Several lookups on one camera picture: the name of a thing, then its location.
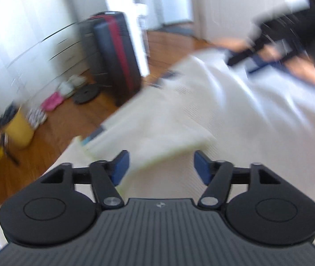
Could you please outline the pink slippers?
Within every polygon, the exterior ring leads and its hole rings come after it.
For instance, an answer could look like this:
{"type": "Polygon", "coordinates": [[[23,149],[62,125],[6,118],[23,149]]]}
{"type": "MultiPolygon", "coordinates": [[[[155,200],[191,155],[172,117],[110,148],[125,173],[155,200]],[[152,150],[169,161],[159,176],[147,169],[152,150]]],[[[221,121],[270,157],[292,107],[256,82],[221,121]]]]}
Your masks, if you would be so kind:
{"type": "Polygon", "coordinates": [[[59,92],[54,92],[50,97],[45,99],[41,104],[41,109],[46,112],[54,111],[63,103],[64,99],[59,92]]]}

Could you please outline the cream jacket with green trim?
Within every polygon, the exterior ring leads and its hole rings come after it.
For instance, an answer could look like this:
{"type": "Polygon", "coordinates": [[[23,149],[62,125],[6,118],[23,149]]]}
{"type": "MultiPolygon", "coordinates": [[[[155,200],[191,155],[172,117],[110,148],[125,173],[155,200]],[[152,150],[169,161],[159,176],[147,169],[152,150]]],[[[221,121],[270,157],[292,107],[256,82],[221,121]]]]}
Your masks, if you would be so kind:
{"type": "Polygon", "coordinates": [[[229,69],[226,52],[194,53],[104,121],[90,142],[73,139],[57,164],[84,167],[130,154],[124,198],[199,199],[194,152],[247,167],[259,162],[315,201],[315,87],[253,62],[229,69]]]}

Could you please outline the black red suitcase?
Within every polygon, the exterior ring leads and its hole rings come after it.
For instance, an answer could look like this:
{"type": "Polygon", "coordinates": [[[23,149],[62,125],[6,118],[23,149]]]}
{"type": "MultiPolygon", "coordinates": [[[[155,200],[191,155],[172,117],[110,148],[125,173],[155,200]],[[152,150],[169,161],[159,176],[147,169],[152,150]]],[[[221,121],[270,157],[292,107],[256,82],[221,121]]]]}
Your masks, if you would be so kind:
{"type": "Polygon", "coordinates": [[[142,76],[122,12],[99,12],[78,23],[91,75],[110,89],[117,106],[141,89],[142,76]]]}

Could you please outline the white fluffy slippers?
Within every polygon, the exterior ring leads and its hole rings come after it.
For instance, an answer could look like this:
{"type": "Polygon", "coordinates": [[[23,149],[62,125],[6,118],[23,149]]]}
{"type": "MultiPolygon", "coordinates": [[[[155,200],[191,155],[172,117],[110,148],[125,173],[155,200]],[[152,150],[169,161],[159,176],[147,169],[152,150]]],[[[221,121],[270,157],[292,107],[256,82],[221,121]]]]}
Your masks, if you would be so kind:
{"type": "Polygon", "coordinates": [[[87,84],[87,78],[81,75],[72,75],[68,80],[63,81],[57,88],[57,92],[63,98],[71,97],[77,89],[87,84]]]}

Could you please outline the yellow trash bin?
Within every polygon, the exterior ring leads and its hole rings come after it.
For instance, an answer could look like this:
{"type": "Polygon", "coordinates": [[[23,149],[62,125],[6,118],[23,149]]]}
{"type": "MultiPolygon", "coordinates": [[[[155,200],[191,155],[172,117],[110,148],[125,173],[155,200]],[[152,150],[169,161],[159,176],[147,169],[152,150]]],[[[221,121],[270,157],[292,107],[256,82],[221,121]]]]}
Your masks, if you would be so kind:
{"type": "Polygon", "coordinates": [[[35,132],[21,108],[15,104],[10,104],[0,117],[0,128],[18,148],[29,146],[35,132]]]}

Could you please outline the black weight plate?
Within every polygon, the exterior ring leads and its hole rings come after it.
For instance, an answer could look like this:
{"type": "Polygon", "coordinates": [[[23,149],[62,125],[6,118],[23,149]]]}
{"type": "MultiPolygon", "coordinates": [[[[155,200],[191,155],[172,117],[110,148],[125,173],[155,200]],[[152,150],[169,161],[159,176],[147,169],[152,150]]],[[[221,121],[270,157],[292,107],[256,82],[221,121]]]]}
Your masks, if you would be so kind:
{"type": "Polygon", "coordinates": [[[79,88],[72,96],[75,104],[85,104],[96,98],[101,92],[98,84],[87,84],[79,88]]]}

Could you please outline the white sneakers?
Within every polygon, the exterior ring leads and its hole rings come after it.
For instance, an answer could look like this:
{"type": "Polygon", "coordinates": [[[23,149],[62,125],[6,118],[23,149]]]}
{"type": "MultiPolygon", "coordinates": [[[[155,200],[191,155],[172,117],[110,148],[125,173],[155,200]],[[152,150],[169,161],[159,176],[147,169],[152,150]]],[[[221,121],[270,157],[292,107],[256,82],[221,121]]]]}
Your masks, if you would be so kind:
{"type": "Polygon", "coordinates": [[[26,118],[32,129],[36,130],[40,125],[46,122],[47,114],[42,109],[36,108],[29,110],[26,118]]]}

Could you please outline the white wardrobe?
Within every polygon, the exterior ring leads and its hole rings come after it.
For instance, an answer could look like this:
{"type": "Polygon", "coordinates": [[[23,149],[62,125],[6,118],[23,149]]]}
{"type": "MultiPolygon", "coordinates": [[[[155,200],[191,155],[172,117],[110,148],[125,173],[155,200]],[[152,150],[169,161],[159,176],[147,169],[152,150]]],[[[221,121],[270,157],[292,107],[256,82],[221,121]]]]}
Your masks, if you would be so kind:
{"type": "Polygon", "coordinates": [[[86,70],[68,0],[0,0],[0,116],[12,102],[39,106],[86,70]]]}

